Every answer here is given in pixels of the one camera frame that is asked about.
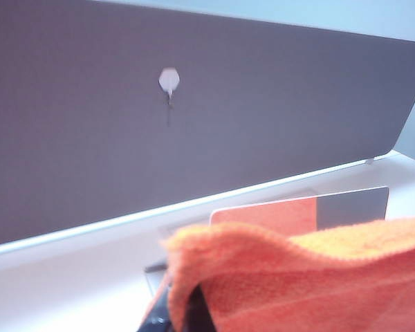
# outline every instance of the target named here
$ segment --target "black object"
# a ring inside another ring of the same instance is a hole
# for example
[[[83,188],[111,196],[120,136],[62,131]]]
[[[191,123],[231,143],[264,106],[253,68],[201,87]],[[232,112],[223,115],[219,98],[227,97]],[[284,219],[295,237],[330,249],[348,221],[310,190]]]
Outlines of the black object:
[[[165,287],[151,312],[143,322],[138,332],[172,332],[172,323],[167,310],[167,295],[169,287]]]
[[[169,318],[166,287],[158,298],[155,306],[137,332],[172,332],[175,331]],[[183,332],[215,332],[215,326],[210,317],[201,287],[197,286],[192,292],[185,315]]]

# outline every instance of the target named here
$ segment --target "orange towel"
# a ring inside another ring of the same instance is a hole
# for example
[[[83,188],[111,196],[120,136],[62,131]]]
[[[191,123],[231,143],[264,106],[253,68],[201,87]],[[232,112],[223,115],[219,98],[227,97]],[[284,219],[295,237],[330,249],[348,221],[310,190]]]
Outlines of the orange towel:
[[[415,219],[292,237],[231,221],[183,229],[167,249],[177,331],[199,284],[222,332],[415,331]]]

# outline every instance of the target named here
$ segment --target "white surface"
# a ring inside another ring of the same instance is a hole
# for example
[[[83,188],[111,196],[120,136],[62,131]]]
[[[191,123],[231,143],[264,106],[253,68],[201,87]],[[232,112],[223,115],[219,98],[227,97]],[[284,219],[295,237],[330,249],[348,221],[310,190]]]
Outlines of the white surface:
[[[387,218],[415,216],[415,160],[393,155],[310,178],[0,255],[0,332],[135,331],[151,296],[142,273],[159,241],[215,208],[387,185]]]

